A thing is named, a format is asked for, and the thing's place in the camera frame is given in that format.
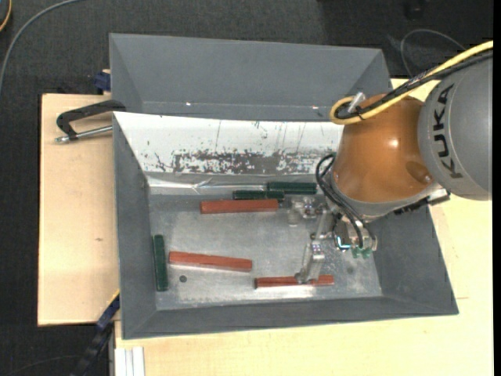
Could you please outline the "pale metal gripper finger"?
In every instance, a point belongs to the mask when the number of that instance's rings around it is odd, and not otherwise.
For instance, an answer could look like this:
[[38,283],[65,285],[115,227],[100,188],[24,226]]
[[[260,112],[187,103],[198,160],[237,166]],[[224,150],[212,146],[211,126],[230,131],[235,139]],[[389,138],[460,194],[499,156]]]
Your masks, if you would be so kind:
[[306,284],[310,281],[317,281],[325,262],[322,245],[318,242],[309,242],[305,245],[300,270],[295,274],[295,279],[299,284]]
[[323,213],[323,206],[314,197],[292,197],[287,211],[289,225],[298,225],[302,220],[315,219]]

